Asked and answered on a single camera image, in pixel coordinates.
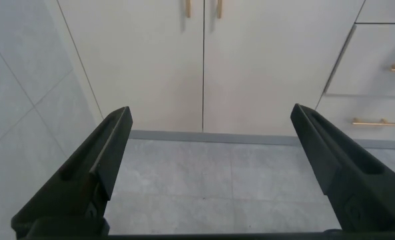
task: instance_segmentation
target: cabinet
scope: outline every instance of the cabinet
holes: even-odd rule
[[[60,0],[106,117],[131,107],[133,129],[202,131],[203,1]]]
[[[395,140],[393,98],[324,96],[317,111],[353,139]]]
[[[59,3],[104,117],[129,105],[134,129],[295,135],[290,111],[316,107],[363,0]]]
[[[315,108],[363,1],[228,0],[205,5],[204,131],[295,135]]]
[[[395,96],[395,25],[357,24],[326,93]]]

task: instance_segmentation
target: grout line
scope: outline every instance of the grout line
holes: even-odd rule
[[[73,42],[73,45],[75,46],[77,57],[79,58],[80,64],[82,65],[83,72],[85,73],[85,76],[86,76],[86,79],[88,81],[89,87],[91,88],[91,92],[92,92],[93,98],[95,99],[95,103],[97,104],[99,113],[101,114],[101,117],[104,119],[103,112],[101,111],[101,108],[99,107],[99,103],[97,101],[97,97],[95,96],[95,93],[93,91],[91,82],[89,81],[89,77],[88,77],[88,74],[86,72],[85,66],[83,65],[82,58],[80,57],[79,50],[77,50],[77,46],[76,46],[75,40],[73,39],[73,35],[71,34],[70,27],[69,27],[69,25],[67,23],[67,20],[65,19],[64,12],[63,12],[63,10],[61,8],[61,5],[59,4],[58,0],[57,0],[57,4],[58,4],[59,10],[60,10],[60,12],[61,12],[61,14],[63,16],[64,22],[65,22],[65,26],[67,27],[67,30],[69,31],[69,35],[70,35],[71,41]]]
[[[61,144],[59,144],[57,138],[55,137],[55,134],[53,134],[53,132],[51,131],[51,129],[48,127],[48,124],[46,124],[46,121],[43,119],[42,115],[40,114],[40,112],[36,109],[37,114],[39,115],[40,119],[42,120],[43,124],[45,125],[46,129],[48,130],[49,134],[51,135],[51,137],[55,140],[55,142],[57,143],[57,146],[59,147],[59,149],[61,150],[61,152],[64,154],[64,157],[67,158],[69,156],[67,156],[67,154],[64,152],[64,149],[61,147]]]
[[[58,86],[68,75],[70,75],[70,73],[73,72],[73,69],[71,69],[66,75],[64,75],[64,77],[61,78],[60,81],[58,81],[58,83],[56,83],[54,86],[51,87],[51,89],[44,94],[44,96],[42,98],[40,98],[40,100],[38,100],[38,102],[36,102],[36,104],[34,104],[33,102],[31,102],[33,104],[33,106],[37,106],[40,102],[42,102],[42,100],[50,93],[52,92],[52,90],[54,90],[54,88],[56,88],[56,86]]]
[[[307,202],[307,201],[285,201],[285,200],[267,200],[267,199],[242,199],[242,198],[229,198],[229,197],[213,197],[213,196],[196,196],[196,195],[180,195],[180,194],[170,194],[170,193],[143,193],[143,192],[136,192],[136,191],[117,191],[118,194],[122,193],[130,193],[130,194],[137,194],[137,195],[147,195],[147,196],[164,196],[164,197],[185,197],[185,198],[193,198],[193,199],[222,199],[222,200],[231,200],[234,204],[234,201],[260,201],[260,202],[267,202],[267,203],[303,203],[303,204],[317,204],[317,205],[325,205],[325,206],[332,206],[330,202]]]
[[[9,71],[11,72],[13,78],[17,81],[19,87],[21,88],[21,90],[23,90],[24,94],[27,96],[28,100],[30,101],[31,105],[34,107],[34,104],[32,102],[32,100],[30,99],[29,95],[27,94],[27,92],[24,90],[24,87],[22,86],[22,84],[19,82],[17,76],[14,74],[14,72],[12,71],[11,67],[9,66],[8,62],[6,62],[5,58],[2,56],[2,53],[0,52],[0,58],[2,58],[3,62],[5,63],[6,67],[9,69]]]
[[[4,132],[4,134],[2,134],[2,136],[0,136],[0,140],[2,140],[2,138],[3,138],[4,136],[6,136],[6,134],[8,134],[8,132],[10,132],[10,130],[12,130],[12,128],[14,128],[16,125],[18,125],[18,123],[21,122],[21,120],[23,120],[23,118],[24,118],[25,116],[27,116],[27,114],[29,114],[29,113],[31,112],[31,110],[33,110],[33,109],[35,109],[35,108],[34,108],[34,107],[30,108],[22,117],[20,117],[20,119],[19,119],[14,125],[10,126],[10,127],[8,128],[8,130],[6,130],[6,132]]]
[[[234,200],[234,187],[233,187],[233,180],[232,180],[232,160],[230,159],[230,174],[231,174],[231,199],[232,199],[232,230],[236,231],[236,211],[235,211],[235,200]]]

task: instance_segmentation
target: black plastic arm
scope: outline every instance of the black plastic arm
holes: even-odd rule
[[[103,215],[131,127],[128,107],[108,115],[12,218],[17,238],[107,235]]]
[[[316,111],[296,104],[290,118],[342,230],[395,231],[395,172]]]

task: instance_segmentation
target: floor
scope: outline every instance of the floor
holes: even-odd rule
[[[369,149],[395,171],[395,150]],[[301,146],[130,139],[110,234],[340,229]]]

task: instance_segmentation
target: kitchen cabinet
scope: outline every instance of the kitchen cabinet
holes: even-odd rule
[[[395,99],[323,96],[316,109],[353,139],[395,141]]]
[[[294,104],[316,107],[363,1],[219,3],[204,10],[204,132],[295,135]]]
[[[365,0],[357,23],[395,23],[395,0]]]
[[[133,129],[202,131],[203,1],[59,4],[103,117],[128,105]]]
[[[357,24],[326,93],[395,96],[395,25]]]
[[[134,129],[295,135],[363,0],[59,0],[103,117]]]

